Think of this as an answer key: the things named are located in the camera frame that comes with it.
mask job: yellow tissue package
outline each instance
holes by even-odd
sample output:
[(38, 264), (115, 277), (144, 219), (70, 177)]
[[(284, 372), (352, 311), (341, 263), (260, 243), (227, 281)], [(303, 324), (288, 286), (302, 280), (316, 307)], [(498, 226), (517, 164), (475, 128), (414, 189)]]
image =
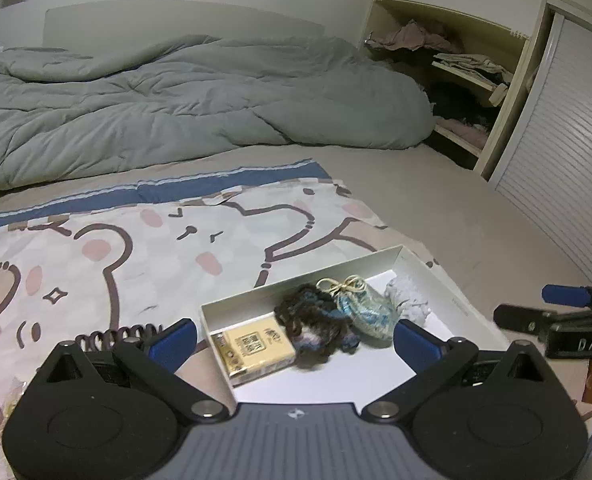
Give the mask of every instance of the yellow tissue package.
[(211, 336), (233, 386), (281, 370), (296, 351), (276, 319), (265, 317)]

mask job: white fluffy object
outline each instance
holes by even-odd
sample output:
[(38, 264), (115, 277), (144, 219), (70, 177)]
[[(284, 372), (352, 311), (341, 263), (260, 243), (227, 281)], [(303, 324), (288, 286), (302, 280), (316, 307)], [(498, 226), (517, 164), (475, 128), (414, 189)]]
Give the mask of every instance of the white fluffy object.
[(398, 311), (398, 319), (408, 319), (418, 326), (425, 326), (427, 316), (431, 313), (429, 301), (407, 276), (396, 276), (385, 287), (385, 295), (391, 300)]

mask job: beige bed sheet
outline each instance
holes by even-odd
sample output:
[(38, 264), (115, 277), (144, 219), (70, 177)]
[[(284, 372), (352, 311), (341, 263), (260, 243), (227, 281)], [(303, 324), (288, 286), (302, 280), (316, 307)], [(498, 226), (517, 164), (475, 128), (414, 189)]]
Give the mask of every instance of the beige bed sheet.
[[(333, 178), (345, 181), (388, 225), (422, 241), (488, 318), (499, 303), (544, 307), (540, 291), (547, 283), (588, 284), (578, 267), (480, 176), (425, 145), (403, 151), (250, 146), (201, 160), (12, 192), (0, 197), (0, 211), (137, 180), (273, 166), (303, 158), (315, 159)], [(581, 399), (587, 362), (552, 366), (572, 398)]]

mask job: white logo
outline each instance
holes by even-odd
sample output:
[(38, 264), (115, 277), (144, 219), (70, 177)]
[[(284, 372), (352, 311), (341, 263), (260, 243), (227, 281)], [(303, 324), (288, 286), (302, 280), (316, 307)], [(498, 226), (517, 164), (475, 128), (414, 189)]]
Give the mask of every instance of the white logo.
[(288, 412), (287, 415), (293, 418), (294, 420), (298, 420), (299, 418), (303, 418), (307, 414), (303, 412), (300, 408), (294, 408), (293, 410)]

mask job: blue striped fabric edge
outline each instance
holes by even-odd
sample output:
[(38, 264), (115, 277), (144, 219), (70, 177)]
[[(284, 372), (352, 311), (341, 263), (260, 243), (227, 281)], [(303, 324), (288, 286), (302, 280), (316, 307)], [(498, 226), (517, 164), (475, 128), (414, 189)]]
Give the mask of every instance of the blue striped fabric edge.
[(292, 178), (330, 176), (316, 161), (308, 158), (284, 166), (237, 168), (218, 173), (143, 180), (134, 184), (65, 196), (27, 209), (0, 212), (0, 227), (58, 214), (83, 213), (128, 204), (173, 202), (211, 195), (234, 186), (255, 187)]

